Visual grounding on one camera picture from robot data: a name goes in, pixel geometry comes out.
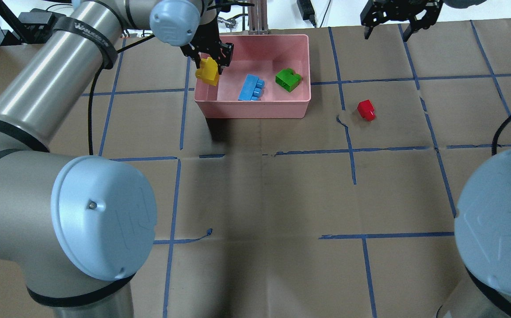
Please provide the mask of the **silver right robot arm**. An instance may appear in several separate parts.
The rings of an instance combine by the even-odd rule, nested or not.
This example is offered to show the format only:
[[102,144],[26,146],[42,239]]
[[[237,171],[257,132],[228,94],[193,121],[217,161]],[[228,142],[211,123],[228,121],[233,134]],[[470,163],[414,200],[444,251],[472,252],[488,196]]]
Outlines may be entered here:
[[511,318],[511,145],[498,152],[511,111],[488,145],[491,157],[472,173],[458,201],[449,199],[465,277],[436,318]]

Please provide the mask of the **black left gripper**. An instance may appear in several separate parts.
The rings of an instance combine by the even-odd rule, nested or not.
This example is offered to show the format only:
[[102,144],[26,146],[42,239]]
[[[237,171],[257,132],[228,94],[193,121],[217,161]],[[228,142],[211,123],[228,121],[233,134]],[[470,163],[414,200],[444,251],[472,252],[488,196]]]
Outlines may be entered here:
[[214,60],[220,60],[220,74],[229,67],[233,59],[233,43],[223,43],[219,34],[217,20],[198,26],[189,44],[181,47],[184,56],[189,57],[197,69],[201,68],[200,53],[206,53]]

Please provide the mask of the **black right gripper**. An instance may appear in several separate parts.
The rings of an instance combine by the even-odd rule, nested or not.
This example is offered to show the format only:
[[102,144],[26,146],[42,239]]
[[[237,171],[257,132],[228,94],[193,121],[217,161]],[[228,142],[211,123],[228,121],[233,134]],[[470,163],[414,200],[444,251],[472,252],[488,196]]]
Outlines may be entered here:
[[360,14],[364,39],[368,40],[379,24],[409,21],[403,32],[403,42],[408,42],[413,34],[437,22],[442,6],[442,0],[369,0]]

